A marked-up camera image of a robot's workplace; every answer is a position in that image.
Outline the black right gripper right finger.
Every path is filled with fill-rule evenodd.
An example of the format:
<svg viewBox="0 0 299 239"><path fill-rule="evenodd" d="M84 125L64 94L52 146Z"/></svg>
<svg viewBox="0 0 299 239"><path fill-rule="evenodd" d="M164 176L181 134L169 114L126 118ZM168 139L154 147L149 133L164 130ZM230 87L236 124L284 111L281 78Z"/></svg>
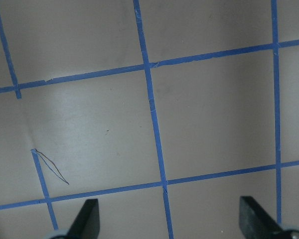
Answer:
<svg viewBox="0 0 299 239"><path fill-rule="evenodd" d="M291 238L291 232L283 230L251 196L240 197L239 228L246 239Z"/></svg>

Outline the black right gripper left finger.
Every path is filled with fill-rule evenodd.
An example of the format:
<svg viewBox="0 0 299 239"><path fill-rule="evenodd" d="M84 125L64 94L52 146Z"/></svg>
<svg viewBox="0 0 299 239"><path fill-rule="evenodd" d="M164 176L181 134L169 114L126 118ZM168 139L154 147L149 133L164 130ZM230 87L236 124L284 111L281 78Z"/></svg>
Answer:
<svg viewBox="0 0 299 239"><path fill-rule="evenodd" d="M88 199L83 204L66 234L67 239L97 239L100 233L98 199Z"/></svg>

